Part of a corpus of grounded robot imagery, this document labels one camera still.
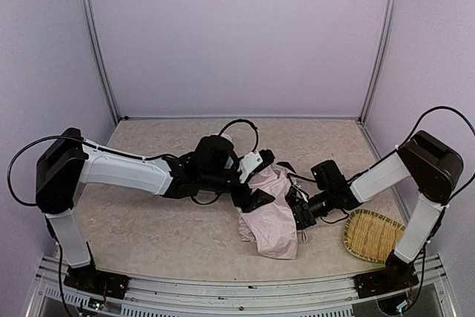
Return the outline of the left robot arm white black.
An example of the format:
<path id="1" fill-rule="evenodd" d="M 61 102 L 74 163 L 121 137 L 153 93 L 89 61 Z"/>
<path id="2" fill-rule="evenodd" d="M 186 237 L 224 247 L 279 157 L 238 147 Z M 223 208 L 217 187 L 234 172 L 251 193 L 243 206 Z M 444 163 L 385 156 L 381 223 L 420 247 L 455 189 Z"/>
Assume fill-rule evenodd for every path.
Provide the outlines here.
<path id="1" fill-rule="evenodd" d="M 270 150 L 239 157 L 223 134 L 202 137 L 194 151 L 176 157 L 144 157 L 98 146 L 69 128 L 36 164 L 36 205 L 45 214 L 71 270 L 95 272 L 93 256 L 73 215 L 78 186 L 101 183 L 138 189 L 171 199 L 199 192 L 228 194 L 243 213 L 270 204 L 274 197 L 252 189 L 250 179 L 274 160 Z"/>

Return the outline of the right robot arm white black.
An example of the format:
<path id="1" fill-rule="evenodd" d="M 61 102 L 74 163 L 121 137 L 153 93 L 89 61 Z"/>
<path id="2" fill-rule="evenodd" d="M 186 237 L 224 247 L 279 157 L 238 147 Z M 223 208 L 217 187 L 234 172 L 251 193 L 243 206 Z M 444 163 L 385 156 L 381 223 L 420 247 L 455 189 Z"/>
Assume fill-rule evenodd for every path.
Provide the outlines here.
<path id="1" fill-rule="evenodd" d="M 398 281 L 412 272 L 419 253 L 437 231 L 464 166 L 458 152 L 426 131 L 418 131 L 352 179 L 342 174 L 334 160 L 319 163 L 311 170 L 319 192 L 305 198 L 292 187 L 286 201 L 297 229 L 303 230 L 335 209 L 348 212 L 389 189 L 411 187 L 413 209 L 382 270 L 386 280 Z"/>

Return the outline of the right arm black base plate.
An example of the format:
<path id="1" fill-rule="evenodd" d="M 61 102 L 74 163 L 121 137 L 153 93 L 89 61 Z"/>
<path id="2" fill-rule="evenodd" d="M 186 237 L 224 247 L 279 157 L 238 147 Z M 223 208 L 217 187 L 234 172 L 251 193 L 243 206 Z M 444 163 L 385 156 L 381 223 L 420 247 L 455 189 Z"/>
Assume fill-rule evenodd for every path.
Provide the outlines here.
<path id="1" fill-rule="evenodd" d="M 399 291 L 419 283 L 415 272 L 408 272 L 404 276 L 391 277 L 384 269 L 358 274 L 354 277 L 356 291 L 359 298 L 369 298 Z"/>

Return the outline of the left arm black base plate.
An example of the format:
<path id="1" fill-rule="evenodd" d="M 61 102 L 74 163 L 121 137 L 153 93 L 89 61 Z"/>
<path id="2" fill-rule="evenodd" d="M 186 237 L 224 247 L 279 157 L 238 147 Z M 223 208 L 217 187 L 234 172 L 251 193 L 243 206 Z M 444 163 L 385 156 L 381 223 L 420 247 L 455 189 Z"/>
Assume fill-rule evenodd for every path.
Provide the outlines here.
<path id="1" fill-rule="evenodd" d="M 121 300 L 125 298 L 128 282 L 129 277 L 126 275 L 102 270 L 86 272 L 79 269 L 69 269 L 64 279 L 66 287 Z"/>

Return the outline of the pink and black folding umbrella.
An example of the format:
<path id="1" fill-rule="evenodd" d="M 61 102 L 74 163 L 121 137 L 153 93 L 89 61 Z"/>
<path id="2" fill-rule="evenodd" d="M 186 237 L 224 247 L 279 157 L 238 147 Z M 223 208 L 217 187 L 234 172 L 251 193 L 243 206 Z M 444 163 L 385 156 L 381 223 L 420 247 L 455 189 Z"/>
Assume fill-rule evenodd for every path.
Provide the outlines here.
<path id="1" fill-rule="evenodd" d="M 249 180 L 253 192 L 261 190 L 274 201 L 240 213 L 238 231 L 243 242 L 254 243 L 259 255 L 293 260 L 298 251 L 298 234 L 286 195 L 291 189 L 287 175 L 295 170 L 287 162 L 272 164 Z"/>

